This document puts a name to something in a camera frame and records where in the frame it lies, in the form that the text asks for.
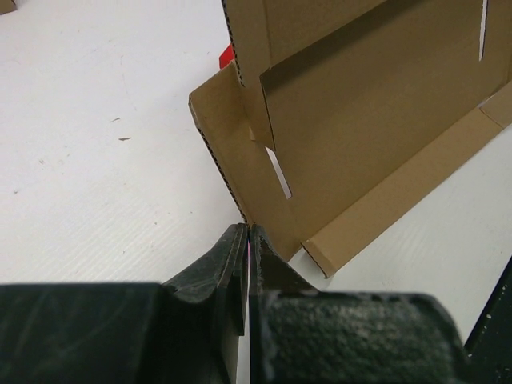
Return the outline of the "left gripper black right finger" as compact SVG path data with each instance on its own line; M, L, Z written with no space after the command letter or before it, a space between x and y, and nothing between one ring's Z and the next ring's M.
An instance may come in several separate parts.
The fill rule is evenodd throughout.
M250 230L253 383L468 383L470 364L439 301L399 292L321 291Z

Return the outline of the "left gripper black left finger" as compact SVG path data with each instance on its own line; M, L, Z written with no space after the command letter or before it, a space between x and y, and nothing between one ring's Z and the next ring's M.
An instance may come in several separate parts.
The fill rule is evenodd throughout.
M2 286L2 382L235 382L248 237L229 226L164 283Z

